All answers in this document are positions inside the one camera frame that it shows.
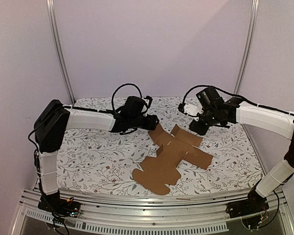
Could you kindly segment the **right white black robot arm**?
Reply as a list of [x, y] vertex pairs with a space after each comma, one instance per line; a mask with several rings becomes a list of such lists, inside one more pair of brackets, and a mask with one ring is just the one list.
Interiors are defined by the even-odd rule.
[[229, 123], [239, 123], [279, 134], [291, 141], [283, 160], [251, 189], [244, 201], [244, 210], [255, 213], [270, 193], [294, 175], [294, 112], [256, 104], [238, 94], [231, 94], [225, 101], [219, 95], [220, 88], [208, 85], [201, 88], [202, 91], [196, 94], [199, 107], [183, 101], [178, 108], [193, 118], [189, 125], [191, 131], [204, 136], [212, 126], [226, 128]]

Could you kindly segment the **brown cardboard box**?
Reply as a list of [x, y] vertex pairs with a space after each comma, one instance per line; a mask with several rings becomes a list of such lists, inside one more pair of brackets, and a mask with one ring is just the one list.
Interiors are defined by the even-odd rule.
[[213, 156], [198, 148], [202, 138], [178, 125], [168, 133], [158, 124], [148, 134], [159, 148], [155, 157], [146, 156], [141, 168], [132, 171], [132, 178], [154, 194], [166, 195], [170, 192], [168, 185], [176, 185], [181, 178], [177, 167], [182, 160], [204, 170], [212, 163]]

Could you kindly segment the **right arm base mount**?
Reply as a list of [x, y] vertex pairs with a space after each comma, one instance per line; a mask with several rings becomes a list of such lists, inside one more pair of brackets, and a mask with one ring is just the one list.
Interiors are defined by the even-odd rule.
[[261, 197], [253, 188], [247, 195], [247, 199], [228, 203], [225, 212], [230, 218], [246, 216], [269, 209], [266, 197]]

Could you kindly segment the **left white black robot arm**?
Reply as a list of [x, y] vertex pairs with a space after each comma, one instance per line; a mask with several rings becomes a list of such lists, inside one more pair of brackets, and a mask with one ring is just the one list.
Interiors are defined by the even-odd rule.
[[65, 132], [71, 129], [101, 130], [127, 135], [138, 129], [153, 131], [159, 124], [157, 115], [149, 115], [152, 98], [129, 96], [125, 104], [110, 110], [64, 105], [52, 100], [34, 123], [31, 141], [35, 146], [35, 166], [40, 178], [44, 204], [52, 212], [60, 212], [63, 202], [58, 193], [56, 159]]

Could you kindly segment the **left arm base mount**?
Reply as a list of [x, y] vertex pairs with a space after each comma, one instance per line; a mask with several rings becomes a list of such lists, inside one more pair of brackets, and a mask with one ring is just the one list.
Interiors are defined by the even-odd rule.
[[46, 195], [42, 193], [38, 208], [61, 217], [77, 217], [81, 204], [74, 197], [63, 199], [60, 192]]

